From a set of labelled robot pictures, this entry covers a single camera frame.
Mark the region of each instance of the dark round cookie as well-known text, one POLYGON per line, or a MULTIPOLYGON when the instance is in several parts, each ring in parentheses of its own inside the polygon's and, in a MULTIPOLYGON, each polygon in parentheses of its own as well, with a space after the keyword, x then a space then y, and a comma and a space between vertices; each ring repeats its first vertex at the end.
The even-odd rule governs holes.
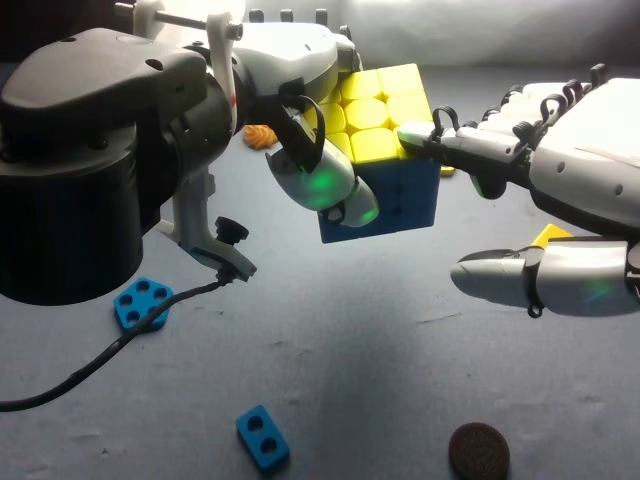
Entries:
POLYGON ((464 480, 503 480, 509 470, 509 446, 484 423, 467 423, 449 440, 449 462, 464 480))

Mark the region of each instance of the blue cube face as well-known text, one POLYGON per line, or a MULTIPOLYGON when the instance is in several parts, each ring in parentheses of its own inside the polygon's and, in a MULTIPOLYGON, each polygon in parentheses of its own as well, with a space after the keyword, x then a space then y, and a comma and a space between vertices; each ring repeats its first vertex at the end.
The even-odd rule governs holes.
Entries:
POLYGON ((273 473, 289 458, 287 442, 262 405, 238 418, 236 429, 262 473, 273 473))
MULTIPOLYGON (((132 329, 145 315, 153 311, 167 298, 173 296, 173 290, 148 278, 139 278, 113 301, 116 318, 124 331, 132 329)), ((169 318, 169 310, 156 318, 148 331, 164 327, 169 318)))
POLYGON ((323 243, 384 235, 433 225, 440 184, 440 165, 430 160, 403 159, 354 165, 378 199, 380 214, 363 227, 333 225, 321 216, 323 243))

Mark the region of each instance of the orange object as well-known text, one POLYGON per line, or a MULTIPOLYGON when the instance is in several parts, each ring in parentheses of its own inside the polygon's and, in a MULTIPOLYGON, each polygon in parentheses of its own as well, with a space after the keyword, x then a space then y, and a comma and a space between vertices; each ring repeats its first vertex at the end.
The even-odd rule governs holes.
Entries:
POLYGON ((269 148, 278 142, 278 137, 266 125, 247 125, 244 127, 244 143, 255 150, 269 148))

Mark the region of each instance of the robotic hand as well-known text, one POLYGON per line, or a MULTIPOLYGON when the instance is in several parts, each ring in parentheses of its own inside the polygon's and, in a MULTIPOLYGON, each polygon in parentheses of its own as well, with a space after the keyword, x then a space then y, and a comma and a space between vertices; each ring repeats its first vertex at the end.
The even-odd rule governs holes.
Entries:
POLYGON ((275 130, 283 148, 268 164, 299 204, 350 226, 375 218, 316 103, 361 68, 348 28, 257 12, 244 25, 228 11, 199 20, 148 0, 116 11, 133 36, 94 29, 48 45, 0 92, 0 293, 56 305, 110 292, 137 270, 154 226, 248 280, 256 267, 234 247, 248 231, 220 218, 214 238, 207 220, 208 166, 245 124, 275 130), (173 223, 160 219, 169 199, 173 223))
POLYGON ((605 75, 597 65, 591 83, 513 87, 479 125, 460 126, 445 106, 433 123, 399 131, 407 150, 467 171, 482 197, 513 182, 541 210, 600 235, 468 255, 451 271, 462 292, 532 317, 545 307, 576 316, 640 310, 640 80, 605 75))

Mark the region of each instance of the gray table surface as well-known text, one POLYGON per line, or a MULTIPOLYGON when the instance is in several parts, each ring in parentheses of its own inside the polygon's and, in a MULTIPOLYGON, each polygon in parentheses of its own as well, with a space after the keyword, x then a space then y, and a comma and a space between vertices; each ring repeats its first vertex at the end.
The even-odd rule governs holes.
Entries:
MULTIPOLYGON (((465 120, 514 83, 586 72, 423 77, 432 106, 465 120)), ((279 479, 452 478, 449 436, 470 421, 503 432, 512 479, 637 478, 639 316, 533 320, 449 279, 461 256, 528 245, 552 221, 525 191, 485 201, 458 172, 441 182, 434 227, 323 245, 315 215, 240 138, 211 171, 211 223, 249 228, 240 248, 256 276, 173 307, 163 330, 63 398, 0 415, 1 479, 257 479, 234 429, 257 404, 291 448, 279 479)), ((136 277, 176 291, 210 281, 159 233, 144 243, 136 277)), ((53 308, 0 298, 0 397, 51 387, 118 336, 115 294, 53 308)))

